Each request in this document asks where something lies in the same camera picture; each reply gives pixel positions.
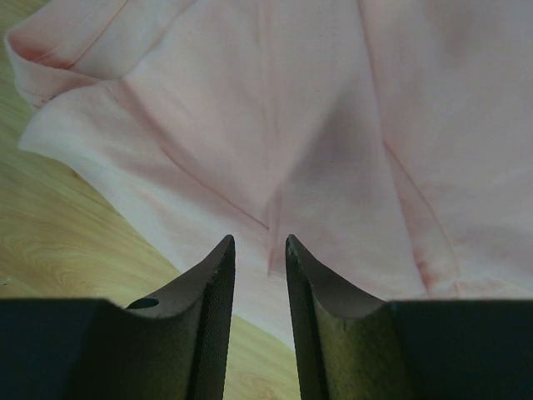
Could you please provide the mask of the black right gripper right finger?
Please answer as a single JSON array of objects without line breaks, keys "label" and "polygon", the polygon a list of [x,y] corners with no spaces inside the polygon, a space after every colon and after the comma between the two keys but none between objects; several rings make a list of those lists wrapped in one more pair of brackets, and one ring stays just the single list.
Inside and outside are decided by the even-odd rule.
[{"label": "black right gripper right finger", "polygon": [[304,399],[529,399],[529,300],[383,301],[286,240]]}]

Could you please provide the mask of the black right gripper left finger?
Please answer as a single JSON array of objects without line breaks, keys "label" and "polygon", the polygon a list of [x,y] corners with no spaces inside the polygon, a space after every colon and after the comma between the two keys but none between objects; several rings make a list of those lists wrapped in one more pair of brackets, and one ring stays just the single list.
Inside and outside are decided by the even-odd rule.
[{"label": "black right gripper left finger", "polygon": [[224,237],[128,307],[96,298],[1,303],[4,399],[220,399],[235,282]]}]

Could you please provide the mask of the pink t-shirt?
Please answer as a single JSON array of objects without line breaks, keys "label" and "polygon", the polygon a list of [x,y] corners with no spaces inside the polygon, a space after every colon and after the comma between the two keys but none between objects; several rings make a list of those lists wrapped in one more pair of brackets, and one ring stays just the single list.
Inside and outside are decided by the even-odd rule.
[{"label": "pink t-shirt", "polygon": [[532,294],[529,1],[52,1],[5,35],[65,163],[291,344],[287,236],[368,293]]}]

